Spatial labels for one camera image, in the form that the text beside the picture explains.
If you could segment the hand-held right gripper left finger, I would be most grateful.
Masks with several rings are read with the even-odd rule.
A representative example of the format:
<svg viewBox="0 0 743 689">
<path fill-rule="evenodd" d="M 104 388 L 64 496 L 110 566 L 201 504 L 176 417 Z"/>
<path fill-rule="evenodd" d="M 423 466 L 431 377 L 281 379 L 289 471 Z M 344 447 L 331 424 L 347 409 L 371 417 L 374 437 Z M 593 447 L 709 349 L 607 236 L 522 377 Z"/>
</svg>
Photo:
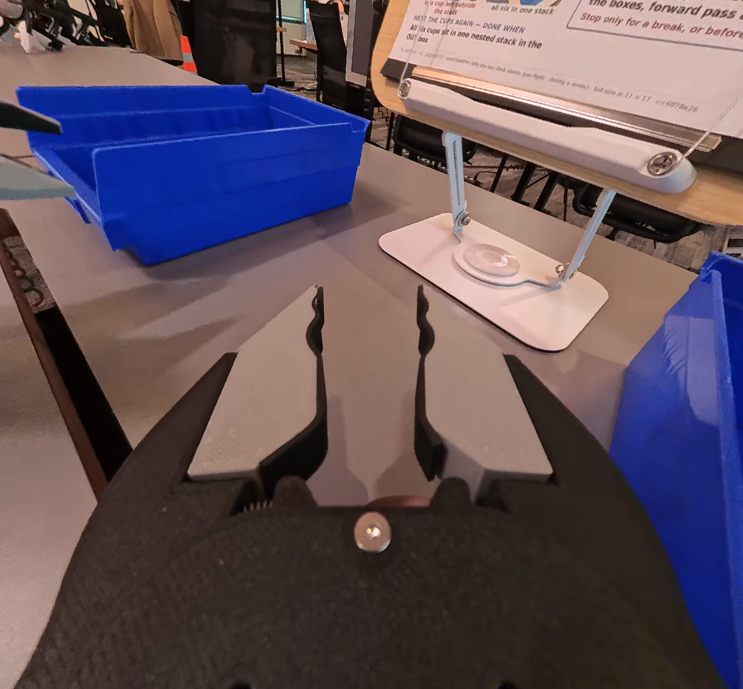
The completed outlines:
<svg viewBox="0 0 743 689">
<path fill-rule="evenodd" d="M 308 481 L 329 449 L 324 291 L 311 286 L 238 349 L 188 468 L 194 482 L 274 491 Z"/>
</svg>

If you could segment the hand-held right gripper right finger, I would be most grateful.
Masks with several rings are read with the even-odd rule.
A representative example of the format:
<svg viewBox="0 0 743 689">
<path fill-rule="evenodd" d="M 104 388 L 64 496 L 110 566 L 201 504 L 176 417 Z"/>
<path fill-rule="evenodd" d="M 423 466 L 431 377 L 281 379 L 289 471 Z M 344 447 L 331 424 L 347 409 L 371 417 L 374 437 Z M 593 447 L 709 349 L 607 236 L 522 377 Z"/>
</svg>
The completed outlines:
<svg viewBox="0 0 743 689">
<path fill-rule="evenodd" d="M 547 482 L 553 467 L 500 348 L 423 285 L 415 317 L 414 454 L 426 480 L 463 480 L 471 499 L 498 480 Z"/>
</svg>

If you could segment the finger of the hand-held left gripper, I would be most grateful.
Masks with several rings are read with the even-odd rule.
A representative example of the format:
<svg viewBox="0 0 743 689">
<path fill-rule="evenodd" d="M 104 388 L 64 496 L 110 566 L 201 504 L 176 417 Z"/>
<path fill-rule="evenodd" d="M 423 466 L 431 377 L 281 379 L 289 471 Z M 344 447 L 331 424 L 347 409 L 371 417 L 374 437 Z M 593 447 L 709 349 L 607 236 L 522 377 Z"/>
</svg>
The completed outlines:
<svg viewBox="0 0 743 689">
<path fill-rule="evenodd" d="M 1 157 L 1 201 L 63 199 L 73 195 L 73 188 L 56 177 Z"/>
<path fill-rule="evenodd" d="M 32 109 L 18 106 L 10 101 L 1 100 L 1 128 L 33 133 L 62 133 L 61 124 L 52 118 L 42 115 Z"/>
</svg>

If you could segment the blue plastic bin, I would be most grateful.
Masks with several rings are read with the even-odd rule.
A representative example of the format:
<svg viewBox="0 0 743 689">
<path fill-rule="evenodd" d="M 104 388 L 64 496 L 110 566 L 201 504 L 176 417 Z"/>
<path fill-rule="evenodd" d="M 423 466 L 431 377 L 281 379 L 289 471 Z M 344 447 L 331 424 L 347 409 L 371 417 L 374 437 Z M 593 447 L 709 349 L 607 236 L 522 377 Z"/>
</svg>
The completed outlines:
<svg viewBox="0 0 743 689">
<path fill-rule="evenodd" d="M 610 454 L 722 679 L 741 687 L 742 264 L 713 252 L 627 368 Z"/>
<path fill-rule="evenodd" d="M 266 87 L 18 87 L 28 132 L 112 250 L 147 266 L 351 202 L 368 120 Z"/>
</svg>

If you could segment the brown jacket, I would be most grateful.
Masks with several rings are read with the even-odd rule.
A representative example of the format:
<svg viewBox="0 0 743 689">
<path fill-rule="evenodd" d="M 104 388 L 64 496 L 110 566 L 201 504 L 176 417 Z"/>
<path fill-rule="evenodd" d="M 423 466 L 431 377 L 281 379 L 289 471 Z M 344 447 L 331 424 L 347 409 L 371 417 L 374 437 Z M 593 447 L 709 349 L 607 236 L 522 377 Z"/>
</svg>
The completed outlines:
<svg viewBox="0 0 743 689">
<path fill-rule="evenodd" d="M 123 0 L 129 40 L 138 53 L 182 63 L 181 23 L 171 0 Z"/>
</svg>

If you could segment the black office chair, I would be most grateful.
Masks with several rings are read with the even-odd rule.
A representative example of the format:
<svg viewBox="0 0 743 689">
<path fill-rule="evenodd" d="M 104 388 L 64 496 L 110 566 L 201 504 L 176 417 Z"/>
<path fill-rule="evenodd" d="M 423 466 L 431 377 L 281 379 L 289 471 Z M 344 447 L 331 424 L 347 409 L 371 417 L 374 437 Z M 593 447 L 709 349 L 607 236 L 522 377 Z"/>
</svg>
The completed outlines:
<svg viewBox="0 0 743 689">
<path fill-rule="evenodd" d="M 276 0 L 189 0 L 201 78 L 261 92 L 278 77 Z"/>
<path fill-rule="evenodd" d="M 584 217 L 593 217 L 601 192 L 602 189 L 597 185 L 575 183 L 573 210 Z M 611 230 L 608 235 L 609 239 L 614 240 L 619 233 L 627 233 L 661 244 L 676 243 L 698 233 L 704 227 L 700 222 L 618 193 L 603 218 L 603 224 Z"/>
<path fill-rule="evenodd" d="M 397 116 L 392 126 L 392 151 L 437 170 L 447 164 L 443 131 L 404 116 Z"/>
<path fill-rule="evenodd" d="M 316 100 L 362 118 L 373 117 L 370 65 L 363 87 L 346 81 L 347 45 L 342 36 L 338 5 L 309 4 L 309 13 L 317 45 Z"/>
</svg>

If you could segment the black pole stand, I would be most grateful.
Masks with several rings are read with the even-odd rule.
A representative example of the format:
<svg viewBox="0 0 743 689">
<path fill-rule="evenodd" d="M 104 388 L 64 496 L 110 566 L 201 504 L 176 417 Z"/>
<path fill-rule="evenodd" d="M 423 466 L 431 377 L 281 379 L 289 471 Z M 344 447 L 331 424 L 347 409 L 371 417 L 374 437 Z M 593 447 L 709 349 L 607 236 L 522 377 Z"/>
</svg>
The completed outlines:
<svg viewBox="0 0 743 689">
<path fill-rule="evenodd" d="M 276 0 L 276 9 L 277 9 L 277 22 L 278 22 L 278 30 L 279 30 L 279 58 L 280 58 L 280 69 L 281 69 L 281 76 L 280 79 L 277 79 L 276 85 L 277 87 L 282 87 L 288 90 L 293 89 L 294 83 L 293 80 L 288 79 L 286 76 L 285 71 L 285 53 L 284 53 L 284 26 L 283 26 L 283 11 L 282 11 L 282 0 Z"/>
</svg>

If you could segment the printed instruction sheet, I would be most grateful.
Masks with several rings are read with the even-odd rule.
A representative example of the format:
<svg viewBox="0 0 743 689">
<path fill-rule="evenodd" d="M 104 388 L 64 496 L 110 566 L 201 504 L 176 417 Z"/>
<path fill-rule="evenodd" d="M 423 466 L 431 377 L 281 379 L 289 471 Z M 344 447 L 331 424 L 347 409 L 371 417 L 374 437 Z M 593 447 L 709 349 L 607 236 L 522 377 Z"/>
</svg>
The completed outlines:
<svg viewBox="0 0 743 689">
<path fill-rule="evenodd" d="M 409 0 L 405 62 L 741 138 L 742 0 Z"/>
</svg>

